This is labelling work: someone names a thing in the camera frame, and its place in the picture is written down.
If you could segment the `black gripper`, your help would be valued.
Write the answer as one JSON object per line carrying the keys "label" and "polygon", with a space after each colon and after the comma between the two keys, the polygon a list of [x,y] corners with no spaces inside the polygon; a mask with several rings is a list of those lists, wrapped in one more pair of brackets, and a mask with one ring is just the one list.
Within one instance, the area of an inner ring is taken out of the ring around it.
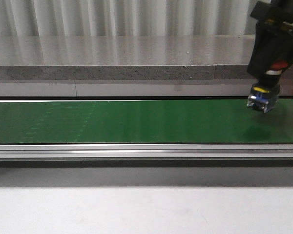
{"label": "black gripper", "polygon": [[[293,65],[293,0],[258,1],[251,12],[257,20],[247,72],[259,84],[277,84]],[[267,71],[277,71],[268,75]]]}

